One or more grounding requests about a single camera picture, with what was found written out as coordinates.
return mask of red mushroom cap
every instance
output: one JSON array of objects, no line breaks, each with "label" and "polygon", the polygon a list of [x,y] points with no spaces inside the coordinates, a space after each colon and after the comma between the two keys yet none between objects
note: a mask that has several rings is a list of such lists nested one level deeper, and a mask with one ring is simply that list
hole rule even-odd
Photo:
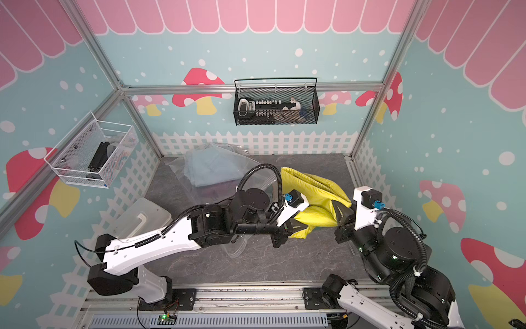
[{"label": "red mushroom cap", "polygon": [[[194,67],[186,75],[183,85],[224,85],[225,83],[214,73],[204,68]],[[232,98],[231,94],[195,94],[174,95],[171,102],[179,107],[185,107],[203,97]]]},{"label": "red mushroom cap", "polygon": [[460,248],[466,260],[526,314],[526,263],[484,242],[464,238]]},{"label": "red mushroom cap", "polygon": [[393,120],[396,120],[400,113],[400,107],[402,106],[402,92],[402,76],[397,72],[394,76],[391,88],[389,88],[386,98],[383,100],[387,104]]},{"label": "red mushroom cap", "polygon": [[375,97],[376,97],[376,92],[366,91],[363,94],[361,94],[360,97],[356,99],[356,105],[369,106],[372,104],[372,102],[374,102]]}]

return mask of white fence illustration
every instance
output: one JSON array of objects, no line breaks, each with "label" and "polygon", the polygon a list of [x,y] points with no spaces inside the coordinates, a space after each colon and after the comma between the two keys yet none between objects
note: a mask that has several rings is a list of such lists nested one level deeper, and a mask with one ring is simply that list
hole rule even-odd
[{"label": "white fence illustration", "polygon": [[324,153],[350,153],[358,138],[358,132],[352,135],[343,132],[338,135],[336,132],[327,134],[323,132],[316,135],[312,132],[307,135],[305,132],[295,134],[294,132],[285,135],[283,132],[274,134],[270,132],[264,135],[262,132],[254,135],[249,132],[243,135],[241,132],[233,135],[227,132],[221,135],[217,132],[211,135],[207,132],[204,135],[195,133],[190,135],[184,133],[179,135],[174,133],[172,136],[164,133],[162,136],[153,134],[157,145],[164,155],[180,155],[194,149],[195,146],[206,143],[228,143],[244,146],[250,154],[324,154]]},{"label": "white fence illustration", "polygon": [[[121,186],[113,188],[115,197],[107,199],[108,210],[101,211],[100,223],[92,225],[93,236],[90,239],[82,240],[82,244],[87,248],[94,248],[97,237],[112,227],[115,219],[137,199],[146,194],[146,189],[153,178],[159,160],[147,144],[140,143],[140,149],[135,152],[137,158],[130,159],[131,168],[126,168],[126,177],[120,177]],[[94,254],[88,254],[87,251],[84,251],[83,257],[88,259],[90,256],[94,256]],[[50,327],[71,328],[78,311],[84,303],[84,299],[91,289],[86,282],[89,268],[77,255],[73,256],[73,261],[75,262],[75,269],[62,275],[65,282],[62,291],[49,296],[53,302],[51,311],[36,319],[42,329]]]}]

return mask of gray floor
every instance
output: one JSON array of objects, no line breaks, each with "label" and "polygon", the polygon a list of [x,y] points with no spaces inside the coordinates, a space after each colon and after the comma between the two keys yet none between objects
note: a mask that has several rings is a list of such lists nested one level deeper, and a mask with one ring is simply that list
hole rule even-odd
[{"label": "gray floor", "polygon": [[[352,195],[354,186],[341,154],[257,155],[260,163],[291,167],[335,181]],[[146,198],[175,217],[191,205],[170,167],[161,161]],[[330,273],[349,278],[367,277],[359,255],[347,243],[337,244],[334,228],[316,228],[306,239],[289,239],[273,248],[269,236],[250,237],[243,253],[230,258],[220,246],[183,252],[146,264],[157,275],[177,283],[324,280]]]}]

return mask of wall mural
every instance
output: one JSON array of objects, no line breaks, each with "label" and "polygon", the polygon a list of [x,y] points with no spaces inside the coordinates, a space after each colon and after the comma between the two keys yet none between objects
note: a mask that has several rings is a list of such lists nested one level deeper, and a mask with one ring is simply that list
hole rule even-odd
[{"label": "wall mural", "polygon": [[433,0],[399,69],[396,120],[377,120],[357,155],[364,182],[422,221],[466,328],[526,321],[526,129],[508,113],[526,105],[510,80],[524,79],[525,12],[514,0]]},{"label": "wall mural", "polygon": [[381,81],[414,0],[78,3],[124,84],[178,85],[195,68],[227,84],[296,76]]}]

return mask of black cable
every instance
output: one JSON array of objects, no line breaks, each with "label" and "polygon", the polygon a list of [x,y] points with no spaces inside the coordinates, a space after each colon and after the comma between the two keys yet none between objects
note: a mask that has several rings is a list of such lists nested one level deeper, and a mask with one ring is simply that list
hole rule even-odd
[{"label": "black cable", "polygon": [[346,329],[349,329],[349,328],[351,328],[352,326],[354,326],[355,324],[357,324],[358,321],[360,321],[360,319],[361,319],[361,316],[358,316],[358,318],[356,319],[356,321],[355,321],[353,324],[351,324],[350,326],[348,325]]},{"label": "black cable", "polygon": [[137,300],[137,321],[139,321],[139,324],[140,324],[141,327],[143,327],[144,329],[148,329],[147,327],[145,327],[143,325],[143,323],[139,319],[139,303],[140,303],[140,300],[141,300],[141,298],[139,297],[139,299]]}]

